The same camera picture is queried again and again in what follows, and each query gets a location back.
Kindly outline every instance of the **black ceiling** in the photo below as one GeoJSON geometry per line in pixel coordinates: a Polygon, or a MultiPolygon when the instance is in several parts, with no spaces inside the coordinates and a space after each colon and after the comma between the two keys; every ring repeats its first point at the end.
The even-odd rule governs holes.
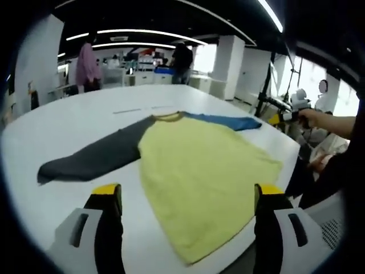
{"type": "MultiPolygon", "coordinates": [[[[257,0],[189,0],[228,19],[253,39],[258,48],[283,51],[283,39],[274,23],[257,0]]],[[[65,2],[58,0],[56,5],[65,2]]],[[[286,0],[285,36],[302,41],[348,66],[356,74],[364,67],[361,56],[365,45],[364,4],[355,0],[286,0]]],[[[74,0],[56,8],[55,16],[65,22],[60,53],[77,55],[84,38],[66,41],[67,37],[94,30],[147,29],[195,37],[207,34],[237,35],[251,42],[231,26],[195,7],[176,0],[74,0]]],[[[154,34],[100,34],[97,43],[111,42],[110,36],[129,36],[129,42],[171,44],[174,37],[154,34]]],[[[217,42],[218,39],[204,40],[217,42]]],[[[337,64],[328,62],[311,51],[298,49],[320,65],[337,72],[337,64]]]]}

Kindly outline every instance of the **yellow shirt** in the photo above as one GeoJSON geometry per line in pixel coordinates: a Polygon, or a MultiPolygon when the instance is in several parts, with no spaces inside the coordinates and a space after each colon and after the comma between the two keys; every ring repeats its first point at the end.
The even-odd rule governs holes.
{"type": "Polygon", "coordinates": [[[158,120],[141,142],[145,194],[178,255],[194,263],[254,216],[254,185],[274,184],[282,164],[226,126],[158,120]]]}

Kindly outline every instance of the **gray sleeve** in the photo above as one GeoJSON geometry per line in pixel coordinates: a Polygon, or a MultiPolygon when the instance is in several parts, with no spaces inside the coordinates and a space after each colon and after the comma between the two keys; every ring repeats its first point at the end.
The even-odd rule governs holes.
{"type": "Polygon", "coordinates": [[[38,171],[38,182],[48,183],[54,179],[89,181],[138,160],[139,141],[154,122],[148,117],[89,144],[71,156],[43,164],[38,171]]]}

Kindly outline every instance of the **desk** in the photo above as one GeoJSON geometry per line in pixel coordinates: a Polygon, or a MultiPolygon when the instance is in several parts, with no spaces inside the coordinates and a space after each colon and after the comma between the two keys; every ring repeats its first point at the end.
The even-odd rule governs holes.
{"type": "MultiPolygon", "coordinates": [[[[251,116],[230,103],[186,85],[117,87],[79,94],[41,106],[18,118],[3,133],[7,187],[26,231],[41,249],[54,241],[56,227],[83,207],[97,186],[119,182],[123,204],[123,263],[127,273],[215,274],[229,266],[254,241],[254,219],[231,241],[187,267],[174,253],[152,212],[139,178],[139,161],[90,182],[37,183],[45,162],[82,147],[151,114],[151,107],[226,116],[251,116]],[[131,109],[139,111],[121,112],[131,109]]],[[[299,145],[264,123],[240,134],[283,162],[277,186],[285,189],[299,145]]]]}

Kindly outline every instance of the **blue sleeve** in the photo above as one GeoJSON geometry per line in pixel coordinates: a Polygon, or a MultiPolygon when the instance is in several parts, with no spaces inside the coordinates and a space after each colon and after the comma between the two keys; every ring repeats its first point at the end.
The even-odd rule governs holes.
{"type": "Polygon", "coordinates": [[[209,123],[221,124],[231,128],[234,131],[252,130],[262,126],[260,122],[250,117],[225,117],[205,114],[192,114],[188,112],[185,112],[185,116],[209,123]]]}

